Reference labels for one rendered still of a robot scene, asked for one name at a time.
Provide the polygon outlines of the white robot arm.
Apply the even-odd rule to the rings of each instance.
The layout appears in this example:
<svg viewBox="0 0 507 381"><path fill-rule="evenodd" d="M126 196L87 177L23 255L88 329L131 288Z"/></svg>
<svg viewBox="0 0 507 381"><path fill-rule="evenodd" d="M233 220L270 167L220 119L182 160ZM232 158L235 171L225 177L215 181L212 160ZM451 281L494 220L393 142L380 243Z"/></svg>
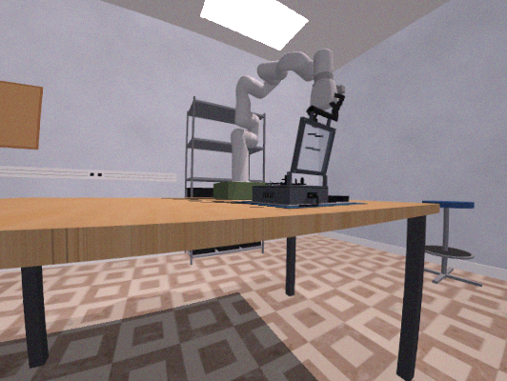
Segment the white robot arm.
<svg viewBox="0 0 507 381"><path fill-rule="evenodd" d="M329 49L318 50L313 61L304 52L294 51L284 54L279 61L263 62L257 67L258 76L267 81L263 84L249 75L240 77L235 90L234 122L237 126L247 130L234 129L231 133L232 182L250 182L247 148L255 148L259 138L260 121L256 115L251 113L249 94L258 99L264 98L281 80L286 78L288 70L294 71L307 82L314 80L315 83L324 78L334 80L333 53Z"/></svg>

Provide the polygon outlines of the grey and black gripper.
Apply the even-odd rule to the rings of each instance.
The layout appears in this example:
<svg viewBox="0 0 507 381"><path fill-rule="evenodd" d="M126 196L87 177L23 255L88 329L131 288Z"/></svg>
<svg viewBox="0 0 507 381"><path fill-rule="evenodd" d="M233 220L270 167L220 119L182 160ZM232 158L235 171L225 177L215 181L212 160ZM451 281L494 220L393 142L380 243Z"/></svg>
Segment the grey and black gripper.
<svg viewBox="0 0 507 381"><path fill-rule="evenodd" d="M339 98L339 100L338 100ZM333 79L324 78L316 81L312 88L311 104L322 110L332 109L332 120L338 121L338 111L343 104L345 95L338 94L335 81ZM335 99L333 101L333 99Z"/></svg>

